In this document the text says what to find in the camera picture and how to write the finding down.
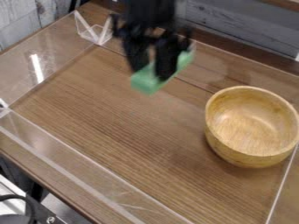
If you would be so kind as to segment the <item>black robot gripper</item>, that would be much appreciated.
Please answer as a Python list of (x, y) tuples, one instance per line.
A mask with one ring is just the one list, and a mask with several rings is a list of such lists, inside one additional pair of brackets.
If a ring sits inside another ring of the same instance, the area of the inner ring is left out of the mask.
[(124, 0), (124, 12), (110, 13), (112, 33), (122, 43), (133, 72), (149, 63), (148, 46), (155, 46), (155, 75), (167, 81), (177, 70), (181, 52), (176, 27), (176, 0)]

